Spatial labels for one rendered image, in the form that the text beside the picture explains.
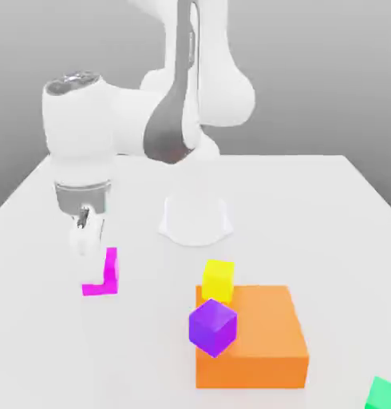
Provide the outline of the small yellow cube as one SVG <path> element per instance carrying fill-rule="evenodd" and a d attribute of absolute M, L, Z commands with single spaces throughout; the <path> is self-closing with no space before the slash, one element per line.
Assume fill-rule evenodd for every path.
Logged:
<path fill-rule="evenodd" d="M 234 262 L 208 260 L 203 271 L 202 298 L 230 303 L 234 291 L 234 274 Z"/>

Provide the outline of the small purple cube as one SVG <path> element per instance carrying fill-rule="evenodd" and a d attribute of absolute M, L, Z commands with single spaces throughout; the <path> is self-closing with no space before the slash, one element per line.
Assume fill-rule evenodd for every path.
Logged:
<path fill-rule="evenodd" d="M 237 329 L 237 312 L 213 299 L 201 304 L 188 319 L 189 340 L 213 358 L 235 341 Z"/>

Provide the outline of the small green cube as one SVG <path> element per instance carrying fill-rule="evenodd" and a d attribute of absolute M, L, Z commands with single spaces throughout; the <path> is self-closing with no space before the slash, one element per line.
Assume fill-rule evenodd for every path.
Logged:
<path fill-rule="evenodd" d="M 364 409 L 391 409 L 391 382 L 375 376 Z"/>

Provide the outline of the small magenta cube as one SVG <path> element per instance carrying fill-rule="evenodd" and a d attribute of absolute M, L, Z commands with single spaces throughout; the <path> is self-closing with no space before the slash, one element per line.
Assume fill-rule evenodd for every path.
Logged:
<path fill-rule="evenodd" d="M 83 296 L 116 295 L 119 283 L 117 248 L 107 248 L 101 284 L 82 284 Z"/>

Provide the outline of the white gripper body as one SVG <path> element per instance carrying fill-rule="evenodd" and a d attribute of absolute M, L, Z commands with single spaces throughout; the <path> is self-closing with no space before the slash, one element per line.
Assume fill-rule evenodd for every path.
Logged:
<path fill-rule="evenodd" d="M 102 281 L 104 250 L 101 236 L 104 222 L 101 216 L 90 216 L 84 225 L 75 221 L 70 230 L 74 269 L 82 284 L 99 284 Z"/>

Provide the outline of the large orange box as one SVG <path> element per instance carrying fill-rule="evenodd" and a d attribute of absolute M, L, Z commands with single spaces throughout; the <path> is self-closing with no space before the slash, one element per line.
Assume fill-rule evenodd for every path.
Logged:
<path fill-rule="evenodd" d="M 305 387 L 309 352 L 289 288 L 236 285 L 228 307 L 238 314 L 236 340 L 216 358 L 195 350 L 195 386 Z"/>

